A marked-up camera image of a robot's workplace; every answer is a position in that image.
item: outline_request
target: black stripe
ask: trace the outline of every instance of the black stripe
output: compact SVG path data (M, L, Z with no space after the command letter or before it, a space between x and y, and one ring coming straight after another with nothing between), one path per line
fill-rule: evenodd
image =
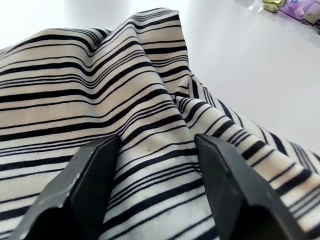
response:
M230 120L226 121L212 134L212 136L216 138L221 137L221 135L224 134L225 131L227 131L233 125L234 125L233 121L230 121Z
M205 233L195 238L194 240L213 240L217 237L218 237L218 232L217 232L216 226L214 226L210 228L208 231L206 231Z
M228 108L226 107L226 105L224 105L224 103L223 103L222 101L220 101L219 99L218 99L218 102L220 103L220 105L221 105L221 107L222 107L225 115L226 115L228 118L230 118L231 121L234 122L234 119L233 119L231 113L229 112Z
M0 221L20 217L27 212L29 207L30 206L24 206L21 208L0 212Z
M160 78L167 78L171 75L178 74L182 71L188 71L188 70L189 70L189 68L187 66L177 66L177 67L171 68L170 70L165 71L165 72L158 72L158 75L160 76Z
M265 142L266 144L269 144L265 132L264 132L259 126L258 126L258 128L260 129L260 131L261 131L261 133L262 133L262 135L263 135L264 142Z
M63 170L63 168L58 168L58 169L52 169L52 170L30 172L30 173L14 175L14 176L7 176L7 177L0 178L0 181L16 179L16 178L23 178L23 177L27 177L27 176L30 176L30 175L36 175L36 174L53 173L53 172L58 172L58 171L62 171L62 170Z
M266 144L263 141L256 141L253 145L251 145L247 150L242 153L242 157L245 160L250 159L254 154L256 154L259 150L261 150Z
M153 135L157 135L157 134L163 134L163 133L167 133L167 132L170 132L170 131L173 131L173 130L176 130L176 129L181 129L181 128L185 128L186 125L179 125L179 126L175 126L175 127L172 127L172 128L169 128L169 129L166 129L166 130L163 130L163 131L156 131L156 132L153 132L151 134L148 134L147 136L143 137L142 139L140 139L138 142L136 142L135 144L131 145L130 147L126 148L126 149L123 149L122 151L119 152L119 155L122 154L123 152L125 151L128 151L129 149L132 149L134 148L135 146L137 146L138 144L140 144L141 142L143 142L144 140L148 139L149 137L153 136Z
M306 169L309 169L308 167L308 164L306 163L305 159L301 156L301 153L300 151L298 150L297 146L290 142L291 144L291 147L293 148L294 152L295 152L295 155L296 155L296 158L298 159L298 161L301 163L301 165L306 168Z
M314 157L316 158L316 159L318 159L318 161L320 162L320 156L319 155L317 155L317 154L315 154L315 153L313 153L312 152L312 154L314 155Z
M271 178L268 182L271 183L272 181L276 180L277 178L283 176L286 174L288 171L290 171L294 166L296 165L295 162L291 163L285 170L280 172L279 174L275 175L273 178Z
M301 156L303 157L303 159L305 160L305 162L308 164L309 169L315 173L318 173L317 169L315 168L315 166L313 165L313 163L311 162L310 158L308 157L306 151L300 147L299 145L296 145L297 149L299 150L299 152L301 153Z
M196 223L188 226L187 228L185 228L184 230L178 232L177 234L175 234L174 236L168 238L167 240L174 240L174 239L177 239L179 238L181 235L185 234L186 232L190 231L191 229L194 229L196 226L206 222L207 220L211 219L212 218L212 215L209 215L203 219L201 219L200 221L197 221Z
M13 230L2 231L2 232L0 232L0 235L9 234L9 233L12 233L12 232L13 232Z
M62 63L49 63L49 64L60 65ZM99 98L103 93L106 92L106 90L111 85L113 85L119 79L123 78L125 75L131 73L134 70L137 70L143 67L151 67L151 66L152 64L149 62L139 62L135 65L132 65L126 68L125 70L119 72L116 76L114 76L111 80L109 80L97 93L94 93L94 94L87 93L86 91L83 91L80 89L64 89L64 90L57 90L57 91L42 91L42 92L32 92L32 93L0 96L0 102L8 103L8 102L27 101L27 100L36 100L36 99L58 98L58 97L72 96L72 95L80 95L88 99L94 100Z
M289 205L288 208L291 209L292 207L294 207L295 205L297 205L298 203L300 203L301 201L303 201L304 199L306 199L308 196L310 196L312 193L314 193L314 192L317 191L318 189L320 189L320 185L316 186L316 187L313 188L311 191L309 191L307 194L305 194L303 197L301 197L300 199L296 200L294 203L292 203L291 205Z
M52 127L52 128L37 129L37 130L31 130L31 131L25 131L25 132L19 132L19 133L11 133L11 134L0 136L0 142L14 140L14 139L24 139L24 138L45 136L45 135L51 135L51 134L68 133L68 132L74 132L74 131L79 131L83 129L105 128L114 124L119 119L123 118L129 111L131 111L131 109L133 109L140 103L144 103L147 100L153 99L156 96L159 96L161 94L167 94L167 91L164 89L153 90L104 122L82 122L82 123L76 123L76 124L64 125L64 126L58 126L58 127Z
M204 89L206 91L206 94L208 95L208 98L211 100L213 106L216 108L215 101L214 101L213 97L211 96L210 92L208 91L208 89L206 87L204 87Z
M34 194L30 194L30 195L25 195L25 196L20 196L20 197L15 197L15 198L11 198L11 199L7 199L4 201L0 201L0 204L5 204L5 203L9 203L9 202L14 202L14 201L19 201L22 199L28 199L28 198L33 198L35 196L38 196L39 193L34 193Z
M141 42L140 44L143 45L148 45L148 44L168 44L168 43L183 43L184 45L186 44L185 40L168 40L168 41L148 41L148 42Z
M84 30L75 30L75 29L67 29L67 28L53 28L53 30L56 30L56 31L61 31L61 32L71 32L71 33L78 33L78 34L83 34L87 37L89 37L89 39L93 42L93 44L95 46L98 46L99 45L99 40L97 41L97 39L90 33L88 32L85 32Z
M31 168L47 164L60 164L70 161L72 156L58 156L38 160L17 161L11 163L0 164L0 172L12 169Z
M301 209L305 208L309 203L311 203L313 200L315 200L318 196L320 195L320 192L318 192L317 194L315 194L314 196L312 196L310 199L308 199L307 201L305 201L303 203L303 205L301 205L300 207L296 208L294 211L292 211L292 214L296 214L297 212L299 212ZM301 213L300 215L296 216L296 219L301 218L302 216L306 215L308 212L310 212L311 209L315 208L318 204L320 203L320 200L318 200L318 202L314 203L312 206L310 206L306 211L304 211L303 213Z
M241 120L241 117L235 112L235 111L233 111L233 113L236 115L236 117L238 118L238 120L239 120L239 122L240 122L240 126L243 128L244 127L244 124L243 124L243 122L242 122L242 120Z
M174 208L176 208L176 207L178 207L178 206L187 204L187 203L189 203L189 202L191 202L191 201L193 201L193 200L195 200L195 199L198 199L198 198L202 197L203 195L204 195L204 193L201 193L201 194L199 194L199 195L197 195L197 196L194 196L194 197L192 197L192 198L190 198L190 199L188 199L188 200L186 200L186 201L183 201L183 202L177 203L177 204L175 204L175 205L173 205L173 206L171 206L171 207L168 207L168 208L166 208L166 209L164 209L164 210L162 210L162 211L160 211L160 212L158 212L158 213L156 213L156 214L154 214L154 215L152 215L152 216L150 216L150 217L148 217L148 218L146 218L146 219L144 219L144 220L136 223L135 225L129 227L129 228L126 229L125 231L122 231L121 233L118 233L117 235L109 238L108 240L114 240L114 239L116 239L116 238L118 238L118 237L120 237L120 236L123 236L124 234L127 234L128 232L130 232L130 231L133 230L134 228L136 228L136 227L138 227L138 226L140 226L140 225L142 225L142 224L145 224L146 222L148 222L148 221L150 221L150 220L152 220L152 219L160 216L161 214L164 214L164 213L166 213L166 212L168 212L168 211L170 211L170 210L172 210L172 209L174 209Z
M280 196L286 194L287 192L291 191L293 188L297 187L298 185L302 184L311 176L311 172L307 169L303 169L298 175L284 183L281 187L276 189L276 193Z
M204 101L200 101L198 103L196 103L189 111L188 115L185 117L184 121L186 123L190 122L193 117L195 116L195 113L197 112L197 110L199 108L201 108L203 105L205 105L206 103Z
M33 125L40 125L40 124L48 124L48 123L55 123L55 122L62 122L62 121L65 121L65 120L75 120L75 119L83 119L83 118L91 118L91 119L102 119L104 117L106 117L107 115L109 115L110 113L112 113L116 108L120 107L121 105L127 103L129 100L133 99L134 97L136 96L140 96L141 93L146 90L147 88L151 87L151 86L154 86L156 84L150 84L146 87L143 87L142 89L140 89L138 92L136 92L134 95L132 95L131 97L128 97L126 100L122 101L121 104L117 105L116 107L112 108L110 111L108 111L107 113L105 113L104 115L100 115L100 116L94 116L94 115L78 115L78 116L72 116L72 117L62 117L62 118L58 118L58 119L52 119L52 120L46 120L46 121L36 121L36 122L30 122L30 123L25 123L25 124L19 124L19 125L11 125L11 126L5 126L5 127L0 127L0 130L2 129L11 129L11 128L18 128L18 127L25 127L25 126L33 126ZM110 132L109 134L113 134L115 132L117 132L118 130L121 131L121 129L125 128L126 126L128 126L129 124L132 124L134 122L136 122L136 118L139 117L139 116L143 116L143 115L146 115L148 113L152 113L154 112L155 110L158 110L160 108L163 108L163 107L166 107L166 106L175 106L174 103L171 101L171 100L165 100L165 101L161 101L155 105L152 105L150 107L145 107L145 108L142 108L140 110L138 110L137 112L135 112L133 115L131 115L129 117L129 119L126 121L125 124L123 124L121 127L119 127L117 130L115 131L112 131Z
M264 155L263 157L261 157L258 161L256 161L255 163L253 163L251 165L251 167L253 168L254 166L258 165L259 163L261 163L263 160L265 160L266 158L268 158L275 150L272 149L271 151L269 151L266 155Z
M191 174L191 173L196 172L196 170L195 170L193 167L189 167L189 169L192 169L192 170L185 171L185 172L182 172L182 173L179 173L179 174L176 174L176 175L173 175L173 176L170 176L170 177L161 179L161 180L159 180L159 181L152 182L152 183L147 184L147 185L145 185L145 186L143 186L143 187L140 187L140 188L138 188L138 189L136 189L136 190L135 190L135 188L133 188L133 189L127 191L126 193L118 196L118 197L117 197L116 199L114 199L111 203L109 203L109 207L108 207L107 211L109 211L110 209L113 209L115 206L118 206L118 205L122 204L125 200L127 200L127 199L130 198L131 196L135 195L136 193L138 193L138 192L140 192L140 191L142 191L142 190L144 190L144 189L150 188L150 187L152 187L152 186L154 186L154 185L157 185L157 184L161 184L161 183L167 182L167 181L169 181L169 180L171 180L171 179L175 179L175 178L178 178L178 177L181 177L181 176L184 176L184 175L187 175L187 174ZM141 186L141 185L143 185L143 184L145 184L145 183L147 183L147 182L149 182L149 181L146 181L146 182L144 182L144 183L141 183L141 184L139 184L138 186Z
M283 153L284 155L288 155L287 154L287 151L285 150L285 147L284 145L282 144L281 140L276 136L274 135L272 132L270 132L270 135L271 137L273 138L274 142L275 142L275 145L276 147L278 148L278 150Z
M110 201L112 201L116 196L120 195L121 193L123 193L124 191L126 191L127 189L129 189L130 187L132 187L133 185L141 182L142 180L145 180L147 178L150 178L154 175L157 175L157 174L161 174L161 173L165 173L165 172L169 172L171 170L175 170L175 169L179 169L180 171L180 168L182 167L185 167L185 166L195 166L195 164L193 162L186 162L186 163L182 163L182 164L179 164L179 165L175 165L175 166L171 166L171 167L168 167L166 169L163 169L163 170L160 170L160 171L156 171L156 172L153 172L147 176L144 176L142 178L139 178L138 180L130 183L128 186L124 187L123 189L121 189L120 191L116 192L111 198L110 198Z
M306 214L310 213L310 211L312 211L313 209L315 209L317 206L319 206L320 204L320 200L318 200L316 203L314 203L312 206L310 206L307 210L305 210L303 213L301 213L300 215L295 216L295 218L297 220L299 220L300 218L302 218L303 216L305 216Z
M207 110L209 110L209 109L211 109L211 108L212 108L212 106L209 106L209 107L207 107L205 110L203 110L203 111L199 114L199 116L196 118L196 120L194 121L194 123L193 123L191 126L189 126L189 129L191 129L194 125L196 125L197 122L198 122L198 120L201 118L201 116L202 116Z
M243 135L245 135L245 134L247 134L247 133L248 133L247 131L245 131L245 130L242 129L242 133L241 133L239 136L237 136L234 140L232 140L230 143L231 143L231 144L235 144L236 141L237 141L239 138L241 138Z
M237 134L241 133L242 131L243 131L242 129L236 131L234 134L232 134L231 137L229 137L229 139L227 140L227 142L230 143L230 141L231 141Z
M178 76L178 77L176 77L176 78L174 78L174 79L171 79L171 80L162 80L162 82L163 82L164 84L167 84L167 83L170 83L170 82L174 82L174 81L176 81L176 80L180 80L181 78L183 78L183 77L185 77L185 76L189 76L189 73L183 74L183 75Z
M207 134L207 132L209 132L210 129L211 129L220 119L222 119L222 118L224 118L224 117L225 117L225 115L222 115L222 116L218 117L218 119L215 120L215 121L208 127L208 129L207 129L203 134Z
M193 92L193 97L198 99L199 98L199 93L198 93L198 86L195 80L191 80L192 83L192 92Z
M151 54L170 54L179 51L186 51L187 47L184 46L173 46L173 47L157 47L157 48L144 48L147 55Z
M133 217L134 215L140 213L143 210L146 210L152 207L155 204L163 202L167 199L173 198L185 192L189 192L191 190L197 189L203 186L202 179L197 179L195 181L180 185L176 188L161 192L155 196L149 197L146 200L143 200L134 206L130 207L129 209L125 210L124 212L120 213L117 216L112 217L111 219L107 220L103 224L103 232L120 225Z
M165 117L165 118L163 118L161 120L154 121L154 122L152 122L150 124L145 124L145 125L142 125L140 127L137 127L125 139L122 140L121 145L122 146L127 145L130 141L132 141L138 135L140 135L141 133L143 133L143 132L145 132L147 130L160 128L162 126L165 126L165 125L168 125L168 124L172 124L172 123L180 121L180 120L182 120L181 115L180 114L175 114L175 115L171 115L171 116Z
M193 101L193 99L192 99L192 98L189 98L189 99L187 99L187 100L183 103L182 110L180 111L181 114L185 112L185 110L186 110L186 108L187 108L187 105L188 105L189 103L191 103L192 101Z
M151 156L151 155L153 155L153 154L156 154L156 153L158 153L158 152L160 152L160 151L162 151L162 150L164 150L164 149L166 149L166 148L168 148L168 147L170 147L170 146L174 146L174 145L179 146L179 145L190 144L190 143L194 143L194 141L192 140L192 141L182 141L182 142L169 143L169 144L167 144L167 145L159 148L158 150L156 150L156 151L154 151L154 152L150 152L150 153L147 154L147 155L139 156L139 157L137 157L137 158L135 158L135 159L130 160L130 161L127 162L126 164L124 164L124 165L122 165L121 167L119 167L119 169L117 169L117 170L115 171L115 174L114 174L114 175L116 175L118 172L120 172L123 168L125 168L125 167L128 166L129 164L131 164L131 163L133 163L133 162L135 162L135 161L137 161L137 160L139 160L139 159L149 157L149 156Z
M132 168L128 169L123 174L121 174L119 177L117 177L114 180L113 184L114 184L114 186L117 186L118 184L123 182L125 179L127 179L129 176L131 176L132 174L134 174L134 173L138 172L139 170L141 170L145 167L148 167L150 165L157 164L157 163L163 162L165 160L180 157L180 156L195 156L195 155L197 155L197 150L195 148L174 150L174 151L168 152L162 156L155 157L153 159L144 161L142 163L139 163L139 164L133 166Z
M182 98L189 98L189 97L190 97L190 95L188 95L188 94L186 94L186 93L183 93L183 92L179 92L179 91L176 91L176 92L174 93L174 96L175 96L175 97L182 97Z
M93 28L94 30L98 31L102 37L105 39L108 35L105 33L105 31L103 31L102 29L99 28Z
M247 133L243 138L241 138L234 146L239 146L240 143L242 143L244 140L246 140L248 137L250 137L251 134Z

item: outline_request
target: blurred object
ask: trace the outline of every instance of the blurred object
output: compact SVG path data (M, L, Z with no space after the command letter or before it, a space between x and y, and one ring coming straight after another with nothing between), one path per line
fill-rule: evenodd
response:
M320 20L320 2L314 1L302 18L302 23L314 25Z
M313 18L312 16L315 15L316 11L319 14L319 9L319 2L315 0L289 0L280 11L298 21L302 21L305 17Z
M287 3L287 0L263 0L262 2L263 9L276 13Z

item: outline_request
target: white surface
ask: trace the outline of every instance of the white surface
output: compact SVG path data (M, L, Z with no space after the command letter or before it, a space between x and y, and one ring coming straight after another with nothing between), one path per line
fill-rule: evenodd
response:
M113 29L138 11L179 10L190 68L211 93L268 130L320 153L320 36L284 14L259 11L258 3L2 1L0 48L46 28Z

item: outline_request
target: striped fabric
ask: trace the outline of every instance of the striped fabric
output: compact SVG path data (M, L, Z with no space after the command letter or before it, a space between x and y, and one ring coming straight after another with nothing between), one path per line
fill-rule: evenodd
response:
M102 240L218 237L196 133L236 146L320 236L320 158L209 93L189 69L176 11L139 12L112 32L49 29L3 49L0 116L0 240L80 146L110 134L121 149Z

